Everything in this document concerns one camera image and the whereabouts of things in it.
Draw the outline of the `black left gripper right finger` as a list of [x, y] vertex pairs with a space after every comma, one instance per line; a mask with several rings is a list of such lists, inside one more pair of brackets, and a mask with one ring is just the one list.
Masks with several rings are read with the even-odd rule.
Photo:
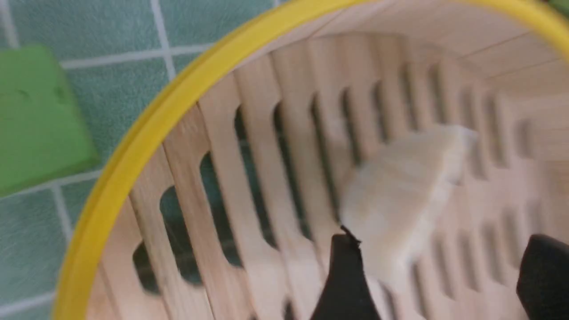
[[516, 292], [529, 320], [567, 320], [569, 246], [545, 234], [531, 235]]

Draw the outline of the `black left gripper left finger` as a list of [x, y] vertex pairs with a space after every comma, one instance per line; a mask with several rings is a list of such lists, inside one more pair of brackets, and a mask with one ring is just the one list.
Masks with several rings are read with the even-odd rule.
[[380, 320], [365, 277], [361, 241], [345, 226], [331, 238], [329, 273], [312, 320]]

